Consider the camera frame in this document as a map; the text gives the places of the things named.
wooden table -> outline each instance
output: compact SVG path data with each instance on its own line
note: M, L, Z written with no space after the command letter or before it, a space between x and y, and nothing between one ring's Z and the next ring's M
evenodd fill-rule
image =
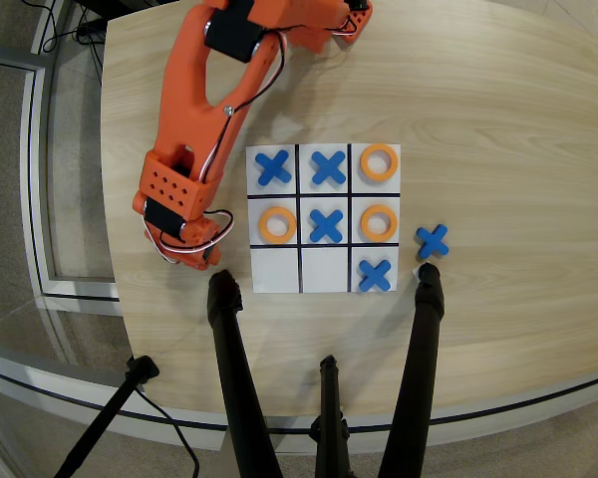
M134 353L159 403L223 411L206 291L217 269L170 266L131 209L157 129L169 50L192 1L111 22L103 181L116 280ZM265 414L319 409L319 361L339 361L349 414L394 411L413 318L419 226L449 227L440 260L435 406L526 392L598 370L598 40L469 0L377 0L361 40L294 49L255 103L214 204L236 214L222 268ZM211 56L209 95L243 66ZM400 290L253 295L245 146L388 142L403 148Z

floor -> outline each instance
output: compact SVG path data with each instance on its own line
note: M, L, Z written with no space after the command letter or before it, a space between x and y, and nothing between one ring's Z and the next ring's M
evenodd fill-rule
M598 0L491 1L543 15L598 37ZM38 10L25 8L20 0L0 0L0 45L28 50L39 15ZM78 18L79 12L74 11L71 26ZM88 48L68 38L59 48L48 164L56 274L111 279L114 273L100 168L99 79ZM131 354L122 318L58 313L50 320L35 306L20 217L23 84L22 73L0 69L0 345L32 356L121 371ZM71 351L69 357L59 355L54 324L62 326L65 347ZM25 457L27 476L52 475L83 430L83 425L0 395L0 433ZM94 453L77 476L183 477L191 470L181 447L115 433L107 433ZM208 470L216 454L200 453L202 467ZM352 457L360 477L376 476L380 460L381 455ZM314 457L282 457L280 461L284 476L313 476ZM598 402L517 430L431 447L424 475L596 478Z
M490 0L542 15L598 37L598 0Z
M0 394L0 433L28 476L53 476L86 426ZM196 450L200 477L217 453ZM382 454L351 455L359 478L376 477ZM315 456L279 457L285 478L314 477ZM189 477L192 463L181 446L106 432L79 477ZM428 448L425 478L598 478L598 401L515 430Z

orange ring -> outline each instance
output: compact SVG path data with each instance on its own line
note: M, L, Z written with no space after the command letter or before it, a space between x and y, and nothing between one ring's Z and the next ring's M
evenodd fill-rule
M375 214L386 214L390 219L390 227L383 234L377 234L370 230L370 218ZM373 242L388 242L392 236L397 232L399 227L399 219L395 214L395 211L390 209L388 206L371 206L366 209L366 212L361 216L361 230L363 233Z
M384 152L390 158L390 167L386 172L379 173L370 168L370 155L377 151ZM363 154L361 154L361 169L370 179L373 179L377 182L387 181L395 175L395 172L397 172L398 168L399 157L397 156L397 153L387 144L372 144L371 146L366 147L366 150L363 151Z
M268 220L272 216L283 216L288 219L288 231L286 231L285 234L277 236L270 232L270 229L268 229ZM295 235L295 231L297 230L297 219L292 212L285 207L271 207L261 215L261 219L259 219L259 230L261 231L263 238L271 244L285 244Z

orange robotic arm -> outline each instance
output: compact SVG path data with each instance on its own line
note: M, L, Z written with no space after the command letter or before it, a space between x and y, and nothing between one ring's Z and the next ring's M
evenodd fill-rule
M199 270L218 264L216 243L233 219L207 209L250 105L283 69L285 34L316 52L333 34L352 43L372 14L365 0L353 3L351 14L344 0L204 0L187 14L166 66L157 139L133 204L165 260ZM239 86L216 107L206 98L211 49L249 63ZM262 89L277 51L280 66ZM204 214L227 216L228 225Z

black pole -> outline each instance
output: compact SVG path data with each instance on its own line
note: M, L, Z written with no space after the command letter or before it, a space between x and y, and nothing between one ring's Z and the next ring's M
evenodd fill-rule
M105 405L102 411L89 425L87 431L78 440L76 445L67 455L64 463L60 467L56 478L68 478L82 466L84 460L89 456L91 450L96 445L102 434L118 412L122 409L124 404L131 396L131 393L136 389L140 383L146 383L150 378L159 375L159 369L150 359L150 357L140 357L137 360L131 359L128 362L129 371L127 372L127 379L114 393L109 402Z
M217 353L221 391L241 478L281 478L241 341L239 286L228 271L210 279L208 321Z
M332 356L325 357L321 367L321 415L310 428L310 437L317 442L316 478L347 478L350 471L348 455L348 424L343 419L339 402L339 369Z
M406 367L379 478L418 478L423 470L445 299L439 269L424 264L419 279Z

